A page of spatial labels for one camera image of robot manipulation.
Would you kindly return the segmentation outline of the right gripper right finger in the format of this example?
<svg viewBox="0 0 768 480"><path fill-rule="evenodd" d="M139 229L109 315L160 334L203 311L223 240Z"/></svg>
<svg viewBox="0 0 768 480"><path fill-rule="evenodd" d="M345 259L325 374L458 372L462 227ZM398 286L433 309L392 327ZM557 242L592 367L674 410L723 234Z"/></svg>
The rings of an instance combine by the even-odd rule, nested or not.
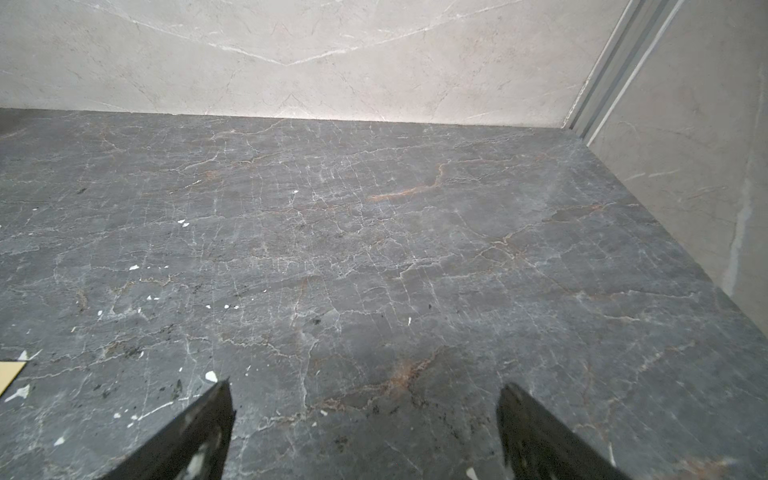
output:
<svg viewBox="0 0 768 480"><path fill-rule="evenodd" d="M625 479L520 385L503 386L496 420L504 464L516 479Z"/></svg>

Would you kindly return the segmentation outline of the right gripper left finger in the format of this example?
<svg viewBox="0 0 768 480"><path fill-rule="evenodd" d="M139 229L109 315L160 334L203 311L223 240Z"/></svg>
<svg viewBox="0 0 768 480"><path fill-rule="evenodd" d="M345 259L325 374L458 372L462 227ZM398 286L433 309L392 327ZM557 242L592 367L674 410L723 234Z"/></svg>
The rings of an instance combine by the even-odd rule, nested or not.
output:
<svg viewBox="0 0 768 480"><path fill-rule="evenodd" d="M104 477L220 480L235 419L230 382L219 381Z"/></svg>

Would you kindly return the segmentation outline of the yellow envelope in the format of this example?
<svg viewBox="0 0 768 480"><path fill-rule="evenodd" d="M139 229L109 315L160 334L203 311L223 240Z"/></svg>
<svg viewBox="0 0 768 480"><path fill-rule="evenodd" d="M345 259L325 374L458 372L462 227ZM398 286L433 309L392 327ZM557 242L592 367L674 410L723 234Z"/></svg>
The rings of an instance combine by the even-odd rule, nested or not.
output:
<svg viewBox="0 0 768 480"><path fill-rule="evenodd" d="M5 393L26 364L26 361L19 360L0 362L0 395Z"/></svg>

